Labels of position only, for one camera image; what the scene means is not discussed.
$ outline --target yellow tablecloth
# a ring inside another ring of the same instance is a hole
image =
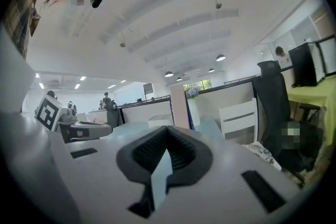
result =
[[[336,75],[326,77],[316,87],[296,87],[288,91],[290,101],[326,108],[324,129],[326,144],[331,145],[336,128]]]

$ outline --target recessed ceiling light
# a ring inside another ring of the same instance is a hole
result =
[[[218,55],[217,58],[216,58],[216,61],[219,62],[219,61],[222,61],[224,60],[226,57],[222,54]]]
[[[170,71],[168,71],[164,76],[166,77],[166,78],[168,78],[168,77],[171,77],[171,76],[173,76],[174,74],[173,73],[171,73]]]

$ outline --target white ceiling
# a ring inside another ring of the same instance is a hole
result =
[[[81,76],[74,76],[70,74],[39,73],[38,75],[39,78],[35,78],[33,84],[30,87],[31,89],[40,89],[39,83],[43,83],[45,89],[53,90],[55,92],[113,92],[122,86],[132,83],[130,81],[121,83],[120,80],[91,77],[86,77],[84,80],[80,80]],[[75,89],[76,84],[80,84],[78,89]],[[115,85],[115,87],[108,89],[108,87],[111,85]]]
[[[27,61],[41,72],[118,81],[171,84],[196,70],[203,77],[252,50],[301,1],[104,0],[97,9],[58,3],[41,8]],[[216,62],[218,54],[227,58]],[[164,78],[167,71],[175,76]]]

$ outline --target black mesh chair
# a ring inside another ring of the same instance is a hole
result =
[[[308,122],[296,122],[290,118],[289,100],[279,63],[265,61],[258,65],[261,77],[254,79],[253,86],[267,118],[261,142],[281,167],[295,175],[303,186],[305,181],[299,172],[313,170],[323,131]]]

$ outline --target black rubber pad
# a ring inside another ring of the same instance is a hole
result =
[[[90,154],[96,153],[96,152],[98,152],[98,151],[91,147],[91,148],[86,148],[85,150],[81,150],[81,151],[70,152],[70,154],[75,159],[75,158],[90,155]]]
[[[286,203],[257,171],[246,171],[242,173],[242,177],[268,213]]]

